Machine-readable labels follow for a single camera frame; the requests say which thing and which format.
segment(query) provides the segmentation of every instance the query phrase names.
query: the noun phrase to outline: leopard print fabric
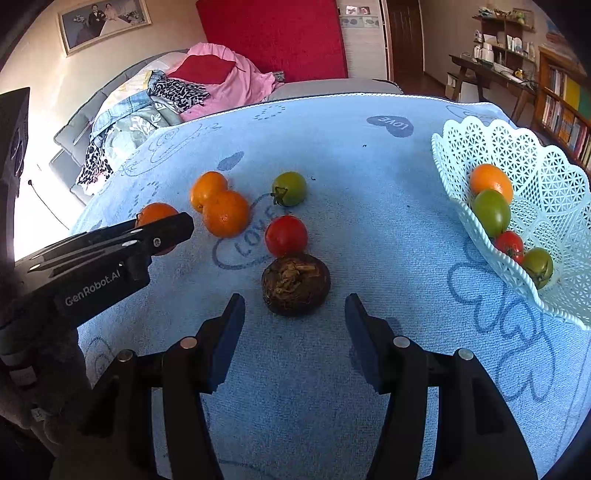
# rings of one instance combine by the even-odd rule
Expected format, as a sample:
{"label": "leopard print fabric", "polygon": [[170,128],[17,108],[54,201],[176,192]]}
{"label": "leopard print fabric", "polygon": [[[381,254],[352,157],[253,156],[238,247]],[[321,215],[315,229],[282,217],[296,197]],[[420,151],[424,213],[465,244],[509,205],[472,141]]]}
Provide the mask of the leopard print fabric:
{"label": "leopard print fabric", "polygon": [[86,161],[76,183],[78,185],[91,185],[98,181],[99,175],[103,174],[108,179],[112,173],[113,170],[105,157],[104,147],[97,147],[91,141],[86,149]]}
{"label": "leopard print fabric", "polygon": [[163,77],[149,89],[148,95],[163,98],[172,103],[178,113],[195,105],[202,105],[209,93],[203,85]]}

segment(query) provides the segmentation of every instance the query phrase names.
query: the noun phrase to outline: fruit basket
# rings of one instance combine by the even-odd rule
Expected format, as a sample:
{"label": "fruit basket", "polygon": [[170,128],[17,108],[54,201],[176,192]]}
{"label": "fruit basket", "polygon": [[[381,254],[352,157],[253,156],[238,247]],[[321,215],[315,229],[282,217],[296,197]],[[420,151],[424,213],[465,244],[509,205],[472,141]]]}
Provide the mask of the fruit basket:
{"label": "fruit basket", "polygon": [[[591,193],[585,172],[559,148],[542,147],[530,130],[498,119],[488,127],[472,116],[461,124],[449,120],[443,137],[434,134],[431,145],[445,191],[492,269],[542,311],[591,329]],[[540,291],[525,270],[492,245],[470,209],[470,172],[483,163],[499,167],[513,184],[509,229],[526,249],[542,247],[552,256],[554,274]]]}

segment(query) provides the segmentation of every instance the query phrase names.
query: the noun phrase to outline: green tomato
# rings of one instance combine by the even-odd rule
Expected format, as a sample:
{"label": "green tomato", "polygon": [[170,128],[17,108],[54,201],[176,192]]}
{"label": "green tomato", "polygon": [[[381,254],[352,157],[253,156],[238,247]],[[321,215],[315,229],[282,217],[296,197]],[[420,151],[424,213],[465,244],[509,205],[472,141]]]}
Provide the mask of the green tomato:
{"label": "green tomato", "polygon": [[550,281],[554,273],[552,257],[546,250],[539,247],[532,248],[525,254],[521,267],[534,281],[538,290]]}
{"label": "green tomato", "polygon": [[273,181],[273,203],[293,207],[306,198],[306,180],[295,171],[286,171]]}
{"label": "green tomato", "polygon": [[482,190],[472,203],[472,211],[490,238],[496,238],[509,228],[511,209],[496,190]]}

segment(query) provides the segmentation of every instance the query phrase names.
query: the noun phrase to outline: tangerine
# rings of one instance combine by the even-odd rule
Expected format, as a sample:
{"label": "tangerine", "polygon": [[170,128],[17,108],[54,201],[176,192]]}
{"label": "tangerine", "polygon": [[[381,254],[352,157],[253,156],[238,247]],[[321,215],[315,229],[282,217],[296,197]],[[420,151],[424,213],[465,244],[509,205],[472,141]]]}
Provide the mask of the tangerine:
{"label": "tangerine", "polygon": [[228,181],[217,171],[208,171],[201,175],[191,188],[190,201],[193,208],[203,213],[203,204],[216,193],[228,189]]}
{"label": "tangerine", "polygon": [[[137,228],[140,226],[144,226],[148,223],[152,223],[157,220],[162,220],[163,218],[170,217],[176,214],[178,214],[176,208],[170,206],[168,203],[150,203],[149,205],[146,205],[144,208],[142,208],[142,210],[137,214],[137,217],[135,219],[135,227]],[[171,247],[154,255],[166,255],[173,250],[174,247]]]}
{"label": "tangerine", "polygon": [[239,235],[250,221],[248,202],[238,192],[223,190],[203,205],[203,224],[218,238]]}
{"label": "tangerine", "polygon": [[509,177],[500,168],[488,163],[478,165],[472,171],[470,188],[474,195],[478,195],[483,190],[496,190],[505,197],[507,204],[513,200],[513,185]]}

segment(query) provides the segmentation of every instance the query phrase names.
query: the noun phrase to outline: pink blanket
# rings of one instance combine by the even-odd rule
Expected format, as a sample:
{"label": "pink blanket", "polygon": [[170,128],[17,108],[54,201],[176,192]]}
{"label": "pink blanket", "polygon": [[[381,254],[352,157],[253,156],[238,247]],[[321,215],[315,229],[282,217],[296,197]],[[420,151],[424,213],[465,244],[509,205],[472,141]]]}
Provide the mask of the pink blanket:
{"label": "pink blanket", "polygon": [[221,85],[205,86],[210,97],[205,101],[204,106],[196,105],[181,113],[180,116],[184,122],[239,106],[262,102],[275,88],[282,85],[282,83],[275,81],[272,73],[259,72],[250,60],[222,45],[198,43],[189,50],[189,55],[210,54],[224,60],[235,61],[236,67]]}

